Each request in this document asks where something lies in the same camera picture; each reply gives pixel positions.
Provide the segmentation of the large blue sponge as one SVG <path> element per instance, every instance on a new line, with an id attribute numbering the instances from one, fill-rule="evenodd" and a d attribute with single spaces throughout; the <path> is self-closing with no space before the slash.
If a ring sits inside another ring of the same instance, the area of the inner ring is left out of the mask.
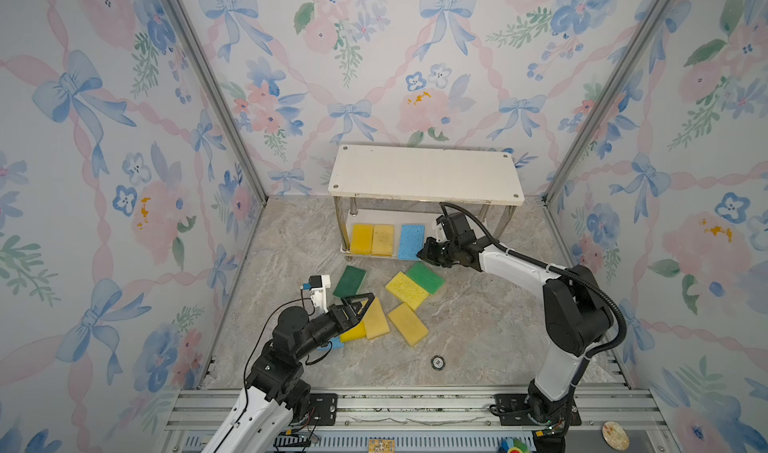
<path id="1" fill-rule="evenodd" d="M 418 261 L 417 254 L 422 250 L 424 241 L 424 225 L 404 224 L 401 227 L 397 258 L 403 261 Z"/>

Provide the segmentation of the tan yellow orange-backed sponge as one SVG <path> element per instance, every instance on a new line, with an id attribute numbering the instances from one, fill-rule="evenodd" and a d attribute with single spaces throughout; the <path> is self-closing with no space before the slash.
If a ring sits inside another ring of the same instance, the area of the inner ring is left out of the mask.
<path id="1" fill-rule="evenodd" d="M 371 254 L 378 257 L 391 257 L 394 252 L 395 228 L 389 224 L 373 227 Z"/>

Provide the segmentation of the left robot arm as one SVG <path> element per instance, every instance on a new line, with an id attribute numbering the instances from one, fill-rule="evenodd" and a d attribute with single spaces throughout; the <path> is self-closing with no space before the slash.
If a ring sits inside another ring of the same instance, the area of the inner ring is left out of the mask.
<path id="1" fill-rule="evenodd" d="M 302 380 L 303 359 L 358 326 L 374 301 L 372 293 L 354 295 L 314 318 L 299 299 L 280 305 L 271 339 L 246 363 L 236 403 L 204 450 L 265 452 L 290 425 L 308 420 L 311 387 Z"/>

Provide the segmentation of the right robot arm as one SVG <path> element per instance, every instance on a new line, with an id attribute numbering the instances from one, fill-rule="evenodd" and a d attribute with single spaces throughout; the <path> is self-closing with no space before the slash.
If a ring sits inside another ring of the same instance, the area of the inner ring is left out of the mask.
<path id="1" fill-rule="evenodd" d="M 529 383 L 522 413 L 538 425 L 566 429 L 575 390 L 591 360 L 625 340 L 624 314 L 588 267 L 532 258 L 503 245 L 465 208 L 448 202 L 440 208 L 436 223 L 443 237 L 427 238 L 417 257 L 441 268 L 462 266 L 494 275 L 541 297 L 550 347 Z"/>

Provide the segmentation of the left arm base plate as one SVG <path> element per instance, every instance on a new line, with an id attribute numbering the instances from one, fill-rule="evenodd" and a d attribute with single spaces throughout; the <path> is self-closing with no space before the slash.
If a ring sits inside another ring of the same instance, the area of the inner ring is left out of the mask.
<path id="1" fill-rule="evenodd" d="M 335 393 L 306 393 L 293 405 L 293 425 L 334 426 L 339 396 Z"/>

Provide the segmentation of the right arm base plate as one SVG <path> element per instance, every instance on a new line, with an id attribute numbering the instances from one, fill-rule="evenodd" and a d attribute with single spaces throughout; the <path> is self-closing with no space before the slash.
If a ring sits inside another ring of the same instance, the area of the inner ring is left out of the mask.
<path id="1" fill-rule="evenodd" d="M 575 405 L 566 411 L 566 398 L 551 402 L 545 397 L 529 394 L 496 394 L 489 412 L 502 426 L 530 426 L 534 428 L 558 428 L 569 419 L 570 426 L 581 426 L 580 413 Z"/>

